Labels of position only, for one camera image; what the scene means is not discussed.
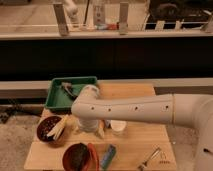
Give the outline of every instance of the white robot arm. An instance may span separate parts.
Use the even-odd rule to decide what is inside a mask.
[[[212,95],[168,94],[118,100],[101,100],[99,97],[96,86],[85,86],[72,105],[72,113],[84,121],[113,119],[195,128],[199,132],[195,171],[212,171]]]
[[[78,24],[78,7],[73,0],[64,0],[64,8],[72,24]]]

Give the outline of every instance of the small cup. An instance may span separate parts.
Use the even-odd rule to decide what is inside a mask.
[[[111,125],[113,133],[115,135],[123,135],[123,132],[124,132],[126,126],[127,126],[127,122],[126,121],[111,120],[110,125]]]

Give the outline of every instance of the green tray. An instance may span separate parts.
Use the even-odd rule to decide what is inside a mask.
[[[45,103],[45,108],[51,111],[67,111],[71,110],[73,100],[69,98],[67,93],[61,88],[62,82],[72,83],[73,91],[75,95],[79,95],[81,89],[87,84],[97,84],[97,78],[95,76],[89,77],[65,77],[54,78],[51,82],[51,86],[48,92],[48,96]]]

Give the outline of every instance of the gray floor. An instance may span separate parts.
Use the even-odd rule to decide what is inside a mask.
[[[13,116],[0,124],[0,171],[23,171],[39,117]],[[178,171],[192,171],[197,138],[194,130],[167,126]]]

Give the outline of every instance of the metal fork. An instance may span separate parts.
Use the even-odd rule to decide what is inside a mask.
[[[158,147],[140,166],[138,166],[138,169],[140,171],[144,171],[149,161],[152,160],[155,156],[157,156],[160,152],[161,152],[161,148]]]

